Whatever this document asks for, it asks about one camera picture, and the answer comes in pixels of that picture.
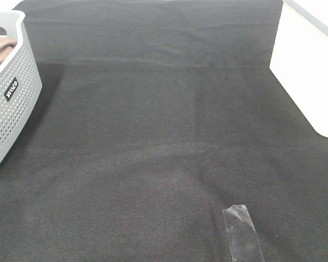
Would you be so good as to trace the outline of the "grey perforated plastic basket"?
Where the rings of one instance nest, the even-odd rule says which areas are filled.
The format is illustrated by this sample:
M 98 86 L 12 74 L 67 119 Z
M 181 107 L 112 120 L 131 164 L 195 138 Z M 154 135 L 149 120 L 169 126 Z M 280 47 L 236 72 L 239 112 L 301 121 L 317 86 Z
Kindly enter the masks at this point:
M 0 11 L 0 27 L 6 31 L 3 38 L 17 42 L 0 63 L 0 163 L 20 135 L 42 90 L 24 19 L 22 11 Z

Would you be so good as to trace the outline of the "clear adhesive tape strip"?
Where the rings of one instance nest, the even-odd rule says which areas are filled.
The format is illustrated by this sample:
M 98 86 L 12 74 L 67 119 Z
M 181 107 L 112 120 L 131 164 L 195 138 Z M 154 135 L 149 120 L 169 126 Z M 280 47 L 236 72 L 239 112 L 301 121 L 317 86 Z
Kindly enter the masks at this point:
M 232 205 L 223 210 L 231 260 L 264 262 L 256 230 L 245 205 Z

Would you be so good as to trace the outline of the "white plastic bin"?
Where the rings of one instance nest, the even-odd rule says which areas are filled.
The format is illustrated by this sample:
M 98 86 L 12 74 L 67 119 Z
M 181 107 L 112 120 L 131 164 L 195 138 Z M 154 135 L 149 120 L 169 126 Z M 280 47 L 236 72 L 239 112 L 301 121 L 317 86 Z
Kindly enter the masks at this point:
M 328 138 L 328 1 L 283 1 L 270 70 Z

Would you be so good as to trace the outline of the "black table cloth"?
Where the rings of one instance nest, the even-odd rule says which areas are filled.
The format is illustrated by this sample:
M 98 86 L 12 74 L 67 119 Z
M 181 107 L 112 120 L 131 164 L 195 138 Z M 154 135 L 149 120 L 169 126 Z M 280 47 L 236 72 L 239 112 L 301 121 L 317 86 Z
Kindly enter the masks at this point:
M 328 261 L 328 139 L 269 69 L 281 1 L 24 1 L 43 88 L 0 165 L 0 261 Z

